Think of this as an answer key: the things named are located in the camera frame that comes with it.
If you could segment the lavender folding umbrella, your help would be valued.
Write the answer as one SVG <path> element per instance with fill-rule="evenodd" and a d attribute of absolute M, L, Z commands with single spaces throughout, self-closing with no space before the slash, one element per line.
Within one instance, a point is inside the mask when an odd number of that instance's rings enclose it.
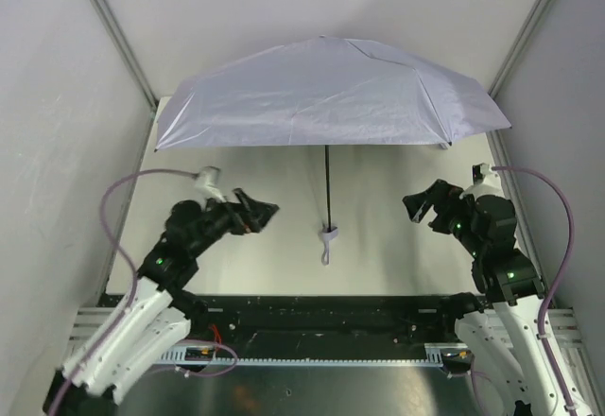
<path fill-rule="evenodd" d="M 377 41 L 320 36 L 184 80 L 155 147 L 448 148 L 509 126 L 473 78 Z"/>

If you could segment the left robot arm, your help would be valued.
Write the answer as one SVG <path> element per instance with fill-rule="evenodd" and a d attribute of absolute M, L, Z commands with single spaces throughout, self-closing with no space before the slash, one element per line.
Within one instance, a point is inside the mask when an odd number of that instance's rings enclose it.
<path fill-rule="evenodd" d="M 278 205 L 234 189 L 234 201 L 175 204 L 131 288 L 95 333 L 56 370 L 47 415 L 113 415 L 160 356 L 207 320 L 203 300 L 185 290 L 198 259 L 227 234 L 258 234 Z"/>

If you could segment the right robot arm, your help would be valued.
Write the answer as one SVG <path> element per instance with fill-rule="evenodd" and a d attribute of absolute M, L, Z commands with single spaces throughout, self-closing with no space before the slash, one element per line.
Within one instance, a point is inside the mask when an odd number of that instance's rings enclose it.
<path fill-rule="evenodd" d="M 403 198 L 410 220 L 429 211 L 432 231 L 452 235 L 471 255 L 472 277 L 502 322 L 510 341 L 493 331 L 477 298 L 452 296 L 457 337 L 467 345 L 498 392 L 506 415 L 590 415 L 565 364 L 545 309 L 542 279 L 516 246 L 513 202 L 494 174 L 463 189 L 444 180 Z"/>

